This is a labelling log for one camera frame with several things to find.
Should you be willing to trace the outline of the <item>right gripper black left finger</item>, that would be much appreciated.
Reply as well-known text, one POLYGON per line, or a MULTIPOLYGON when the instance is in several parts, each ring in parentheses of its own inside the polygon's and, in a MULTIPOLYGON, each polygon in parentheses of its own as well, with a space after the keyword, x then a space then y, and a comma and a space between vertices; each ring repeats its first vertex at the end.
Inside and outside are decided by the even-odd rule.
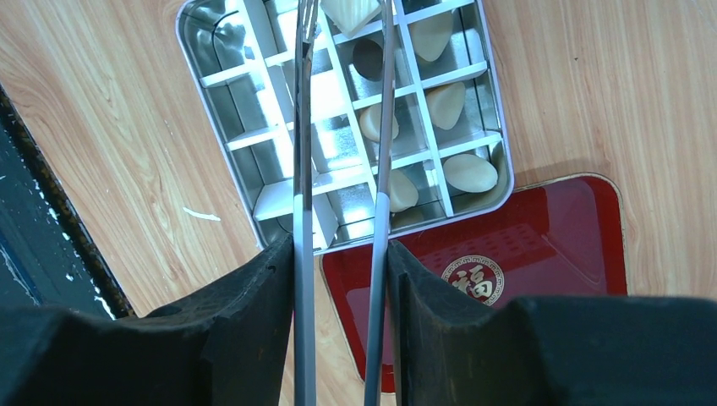
POLYGON ((293 241, 143 318, 1 310, 4 405, 276 405, 293 313, 293 241))

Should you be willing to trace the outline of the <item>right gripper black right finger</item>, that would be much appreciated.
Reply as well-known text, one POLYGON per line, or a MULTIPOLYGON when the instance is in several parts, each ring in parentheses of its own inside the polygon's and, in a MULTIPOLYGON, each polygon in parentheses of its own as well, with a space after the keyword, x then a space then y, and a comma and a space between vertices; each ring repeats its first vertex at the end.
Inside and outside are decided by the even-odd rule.
POLYGON ((716 304, 670 297, 523 296, 494 309, 392 242, 401 405, 713 405, 716 304))

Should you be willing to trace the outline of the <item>metal tongs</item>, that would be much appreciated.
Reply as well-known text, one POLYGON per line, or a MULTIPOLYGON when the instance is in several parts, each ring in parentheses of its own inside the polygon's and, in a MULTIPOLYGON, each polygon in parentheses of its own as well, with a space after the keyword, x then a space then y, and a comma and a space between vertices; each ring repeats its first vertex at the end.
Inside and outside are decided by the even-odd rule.
MULTIPOLYGON (((387 176, 390 171, 394 113, 393 7, 381 1, 383 60, 380 116, 381 186, 379 206, 388 205, 387 176)), ((311 171, 310 80, 319 15, 317 1, 300 1, 295 36, 294 147, 293 147, 293 253, 294 253, 294 401, 315 405, 315 269, 313 260, 313 181, 311 171)))

